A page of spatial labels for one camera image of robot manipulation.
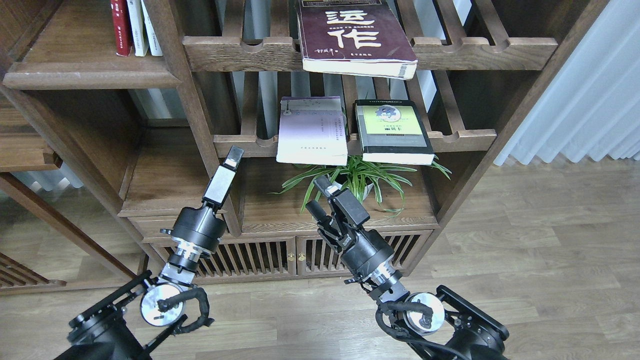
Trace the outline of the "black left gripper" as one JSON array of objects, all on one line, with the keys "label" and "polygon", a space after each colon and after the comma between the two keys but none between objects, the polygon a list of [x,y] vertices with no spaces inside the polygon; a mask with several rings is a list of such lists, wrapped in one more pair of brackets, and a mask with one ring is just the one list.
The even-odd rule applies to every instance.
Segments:
[{"label": "black left gripper", "polygon": [[203,205],[199,208],[184,207],[173,228],[162,228],[160,232],[172,236],[175,242],[192,243],[202,248],[201,257],[204,259],[215,253],[227,229],[226,223],[217,218],[217,212],[226,202],[244,152],[239,146],[231,146],[206,187]]}]

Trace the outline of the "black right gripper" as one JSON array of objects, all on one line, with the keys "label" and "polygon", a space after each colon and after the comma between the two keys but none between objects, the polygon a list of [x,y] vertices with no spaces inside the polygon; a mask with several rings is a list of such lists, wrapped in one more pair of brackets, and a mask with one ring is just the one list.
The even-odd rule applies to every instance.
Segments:
[{"label": "black right gripper", "polygon": [[338,188],[327,176],[315,178],[313,184],[327,198],[333,218],[316,200],[307,202],[305,207],[318,225],[318,234],[339,255],[353,279],[366,281],[381,266],[386,271],[384,277],[390,278],[394,273],[389,264],[393,249],[377,231],[364,229],[370,219],[365,207],[350,189]]}]

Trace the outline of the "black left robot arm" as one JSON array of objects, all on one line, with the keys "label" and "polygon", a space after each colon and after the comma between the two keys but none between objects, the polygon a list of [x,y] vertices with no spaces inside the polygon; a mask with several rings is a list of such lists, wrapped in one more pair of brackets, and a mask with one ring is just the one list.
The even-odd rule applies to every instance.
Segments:
[{"label": "black left robot arm", "polygon": [[[200,260],[215,253],[227,230],[217,212],[226,202],[243,153],[242,148],[232,146],[208,183],[201,206],[184,207],[173,227],[162,230],[177,248],[158,275],[145,271],[71,319],[67,336],[70,348],[58,359],[149,360],[167,337],[214,322],[208,296],[194,278]],[[142,319],[161,328],[147,344],[135,337],[125,319],[128,306],[137,299]]]}]

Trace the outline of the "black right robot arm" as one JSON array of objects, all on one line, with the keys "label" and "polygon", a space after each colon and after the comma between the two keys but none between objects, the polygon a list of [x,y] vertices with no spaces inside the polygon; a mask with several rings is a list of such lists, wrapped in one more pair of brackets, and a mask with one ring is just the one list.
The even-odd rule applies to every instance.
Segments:
[{"label": "black right robot arm", "polygon": [[331,214],[312,200],[306,209],[317,221],[318,234],[338,253],[358,283],[377,303],[375,321],[393,339],[407,344],[423,360],[503,360],[509,332],[487,313],[439,285],[435,293],[410,292],[392,265],[394,251],[377,230],[366,230],[370,214],[346,187],[326,177],[314,185]]}]

